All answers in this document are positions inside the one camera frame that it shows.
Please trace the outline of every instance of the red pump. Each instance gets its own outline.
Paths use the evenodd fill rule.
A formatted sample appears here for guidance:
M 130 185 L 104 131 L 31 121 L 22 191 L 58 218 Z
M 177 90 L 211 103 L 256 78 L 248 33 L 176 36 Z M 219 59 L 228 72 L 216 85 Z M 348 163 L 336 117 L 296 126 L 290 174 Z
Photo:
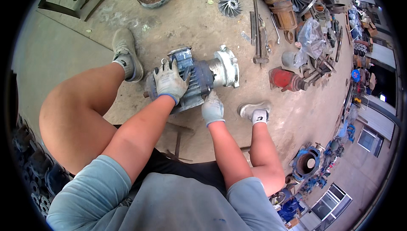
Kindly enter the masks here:
M 306 91 L 308 83 L 304 82 L 296 73 L 282 69 L 281 66 L 269 71 L 270 88 L 273 90 L 277 87 L 284 91 Z

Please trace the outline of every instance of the rusty pump housing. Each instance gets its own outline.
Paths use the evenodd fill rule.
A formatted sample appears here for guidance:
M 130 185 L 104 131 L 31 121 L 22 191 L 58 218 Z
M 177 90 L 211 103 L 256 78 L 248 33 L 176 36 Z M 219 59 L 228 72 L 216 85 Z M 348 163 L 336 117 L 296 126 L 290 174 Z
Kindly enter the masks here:
M 277 87 L 282 88 L 284 91 L 306 91 L 308 83 L 304 82 L 302 78 L 296 73 L 282 69 L 281 66 L 269 71 L 270 88 L 273 90 Z
M 297 28 L 297 18 L 291 0 L 264 0 L 272 11 L 279 29 L 291 30 Z

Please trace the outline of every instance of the white sock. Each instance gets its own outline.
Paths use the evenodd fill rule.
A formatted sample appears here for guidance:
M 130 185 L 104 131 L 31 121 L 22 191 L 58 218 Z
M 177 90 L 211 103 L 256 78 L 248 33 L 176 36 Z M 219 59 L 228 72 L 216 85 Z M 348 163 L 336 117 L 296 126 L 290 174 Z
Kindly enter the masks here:
M 134 63 L 129 53 L 119 54 L 112 62 L 119 63 L 125 70 L 125 79 L 131 79 L 134 75 Z
M 256 124 L 257 122 L 264 122 L 267 123 L 267 112 L 264 109 L 257 109 L 254 110 L 252 116 L 252 124 Z

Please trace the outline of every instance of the window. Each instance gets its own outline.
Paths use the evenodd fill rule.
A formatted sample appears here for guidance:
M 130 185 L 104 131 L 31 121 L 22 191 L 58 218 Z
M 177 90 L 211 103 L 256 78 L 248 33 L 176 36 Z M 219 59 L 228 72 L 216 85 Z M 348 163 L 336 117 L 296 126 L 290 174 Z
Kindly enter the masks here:
M 380 136 L 376 131 L 368 126 L 363 126 L 357 143 L 368 152 L 371 152 L 375 157 L 378 157 L 383 140 L 384 137 Z
M 378 44 L 378 45 L 381 45 L 381 46 L 384 46 L 384 47 L 389 47 L 388 45 L 387 45 L 387 42 L 385 41 L 385 40 L 383 40 L 383 39 L 381 39 L 381 38 L 376 38 L 376 37 L 373 37 L 373 42 L 375 43 L 375 44 Z
M 322 220 L 321 224 L 314 230 L 324 231 L 327 229 L 348 207 L 350 202 L 352 202 L 352 198 L 333 183 L 322 198 L 312 207 L 312 211 Z
M 374 17 L 374 18 L 371 18 L 371 20 L 372 20 L 374 23 L 377 23 L 377 24 L 380 24 L 380 25 L 381 25 L 380 19 L 379 19 L 379 15 L 378 15 L 377 13 L 375 13 L 375 12 L 372 12 L 372 14 L 373 14 L 373 17 Z

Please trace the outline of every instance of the hand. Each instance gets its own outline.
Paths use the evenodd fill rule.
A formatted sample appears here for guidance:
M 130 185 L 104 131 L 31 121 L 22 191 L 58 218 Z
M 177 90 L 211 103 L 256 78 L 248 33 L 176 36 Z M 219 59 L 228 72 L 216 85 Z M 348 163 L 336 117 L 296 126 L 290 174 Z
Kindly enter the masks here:
M 216 91 L 211 91 L 202 105 L 202 116 L 205 119 L 206 127 L 212 122 L 223 121 L 223 103 L 216 95 Z
M 177 61 L 174 60 L 165 63 L 160 69 L 155 68 L 153 74 L 158 96 L 171 96 L 177 105 L 188 89 L 191 72 L 184 81 L 178 73 Z

